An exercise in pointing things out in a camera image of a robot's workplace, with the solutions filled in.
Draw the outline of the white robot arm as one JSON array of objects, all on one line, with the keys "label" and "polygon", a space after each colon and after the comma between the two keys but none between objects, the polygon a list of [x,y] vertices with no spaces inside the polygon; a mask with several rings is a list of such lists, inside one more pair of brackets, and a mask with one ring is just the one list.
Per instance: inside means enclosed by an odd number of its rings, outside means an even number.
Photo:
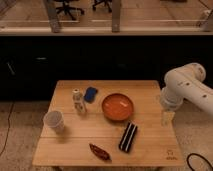
[{"label": "white robot arm", "polygon": [[184,99],[213,116],[213,89],[203,83],[205,78],[206,70],[199,63],[189,63],[165,74],[165,86],[159,97],[162,126],[171,123]]}]

